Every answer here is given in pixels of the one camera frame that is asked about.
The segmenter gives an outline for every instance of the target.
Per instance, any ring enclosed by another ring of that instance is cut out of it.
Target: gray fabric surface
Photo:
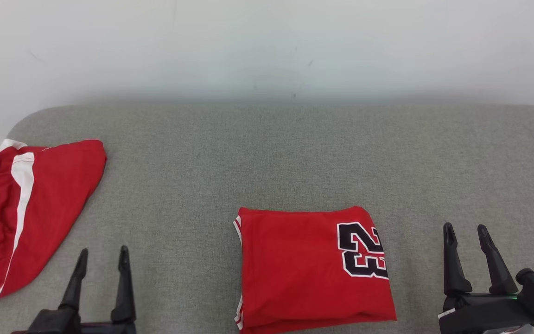
[[[371,214],[399,320],[306,333],[438,332],[446,221],[475,290],[490,286],[477,224],[513,275],[534,269],[532,106],[70,106],[29,116],[10,137],[100,139],[108,163],[39,277],[0,300],[0,333],[57,306],[83,247],[83,320],[109,319],[122,244],[142,334],[236,333],[240,206]]]

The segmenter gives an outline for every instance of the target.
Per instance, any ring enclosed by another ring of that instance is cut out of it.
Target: white wall
[[[534,104],[534,0],[0,0],[0,141],[114,97]]]

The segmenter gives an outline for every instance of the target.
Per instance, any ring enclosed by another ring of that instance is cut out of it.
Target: red shorts
[[[94,192],[106,155],[87,140],[45,148],[0,146],[0,297],[30,283]]]
[[[379,234],[361,207],[243,207],[234,224],[242,243],[241,334],[396,320]]]

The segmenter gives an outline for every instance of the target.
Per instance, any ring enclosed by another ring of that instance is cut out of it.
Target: clothing
[[[0,146],[0,297],[30,283],[65,239],[106,163],[102,142]]]
[[[379,234],[368,212],[241,208],[241,334],[395,321]]]

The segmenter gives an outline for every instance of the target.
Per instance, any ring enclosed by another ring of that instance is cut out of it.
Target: white stripe
[[[240,228],[242,227],[242,218],[240,218],[240,216],[237,216],[233,224],[234,224],[234,227],[236,228],[236,232],[238,233],[238,237],[240,239],[240,245],[242,245],[242,234],[240,233]],[[240,302],[238,302],[238,307],[236,308],[236,317],[234,317],[234,321],[236,322],[236,325],[238,326],[239,330],[242,330],[243,320],[244,320],[244,316],[242,315],[242,313],[240,313],[241,308],[242,308],[242,293],[240,294]]]
[[[240,294],[240,302],[238,302],[238,307],[236,308],[236,317],[234,317],[234,321],[238,322],[238,319],[240,319],[240,309],[242,308],[242,294]]]
[[[2,150],[5,150],[6,148],[15,148],[16,150],[19,150],[20,148],[25,148],[27,146],[23,142],[6,139],[2,144],[0,145],[0,153]]]
[[[234,224],[234,227],[236,228],[236,233],[238,233],[238,239],[240,239],[240,244],[242,245],[242,235],[240,234],[240,229],[238,228],[238,224],[236,222],[232,222]]]
[[[22,235],[22,231],[24,230],[26,207],[28,207],[28,201],[30,201],[30,195],[32,194],[32,186],[34,186],[34,173],[32,172],[32,165],[34,165],[33,153],[15,156],[13,159],[13,164],[11,165],[11,176],[19,185],[19,201],[17,207],[18,220],[15,226],[15,237],[13,237],[13,249],[11,256],[9,257],[6,277],[4,278],[4,283],[0,288],[0,294],[4,289],[4,285],[6,284],[9,266],[11,266],[11,260],[13,258],[13,254],[15,253],[15,249],[18,247],[19,237]]]

